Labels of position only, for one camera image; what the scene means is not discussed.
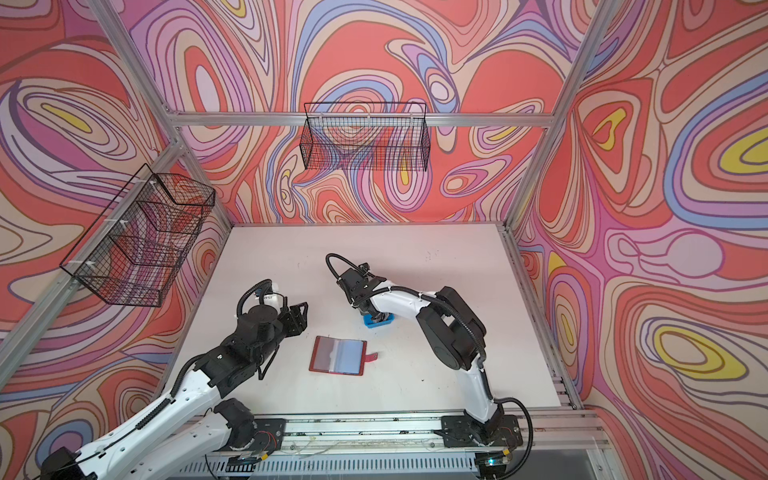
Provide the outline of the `blue plastic card tray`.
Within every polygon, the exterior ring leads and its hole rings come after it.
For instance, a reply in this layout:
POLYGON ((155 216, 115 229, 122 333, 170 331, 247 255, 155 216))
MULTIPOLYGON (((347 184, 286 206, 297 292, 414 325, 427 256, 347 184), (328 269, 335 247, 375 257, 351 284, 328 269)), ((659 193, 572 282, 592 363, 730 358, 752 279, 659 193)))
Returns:
POLYGON ((363 323, 369 329, 391 324, 393 320, 394 315, 392 313, 379 313, 375 316, 365 314, 363 316, 363 323))

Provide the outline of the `red leather card holder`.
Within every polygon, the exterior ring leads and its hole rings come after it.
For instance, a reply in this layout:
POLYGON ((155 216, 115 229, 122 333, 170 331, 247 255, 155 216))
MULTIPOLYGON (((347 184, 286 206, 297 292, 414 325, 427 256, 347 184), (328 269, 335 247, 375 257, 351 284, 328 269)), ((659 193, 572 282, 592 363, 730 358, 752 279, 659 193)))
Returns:
POLYGON ((317 336, 309 370, 332 375, 362 376, 365 366, 378 358, 379 353, 369 352, 364 340, 317 336))

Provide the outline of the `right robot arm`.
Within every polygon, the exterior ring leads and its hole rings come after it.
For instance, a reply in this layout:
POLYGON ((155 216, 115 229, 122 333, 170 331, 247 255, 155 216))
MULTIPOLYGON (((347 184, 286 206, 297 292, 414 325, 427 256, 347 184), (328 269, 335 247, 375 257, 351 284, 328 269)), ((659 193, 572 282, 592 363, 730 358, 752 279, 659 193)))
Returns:
POLYGON ((445 446, 533 446, 533 422, 525 405, 492 393, 485 369, 486 327, 455 289, 422 292, 396 285, 372 273, 368 264, 355 264, 337 253, 328 253, 325 263, 367 327, 382 327, 397 318, 414 321, 437 360, 457 374, 463 412, 442 417, 435 431, 445 446))

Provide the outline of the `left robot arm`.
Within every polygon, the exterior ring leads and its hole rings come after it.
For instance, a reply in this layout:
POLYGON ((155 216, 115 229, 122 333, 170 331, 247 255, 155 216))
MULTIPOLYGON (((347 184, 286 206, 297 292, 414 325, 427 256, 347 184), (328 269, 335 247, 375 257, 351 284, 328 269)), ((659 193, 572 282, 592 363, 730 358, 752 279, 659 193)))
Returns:
POLYGON ((246 450, 258 438, 267 458, 277 440, 232 394, 265 377, 282 341, 306 330, 308 309, 290 304, 271 280, 257 283, 238 300, 235 329, 219 345, 187 360, 170 388, 126 422, 76 451, 51 453, 39 478, 166 479, 193 460, 246 450))

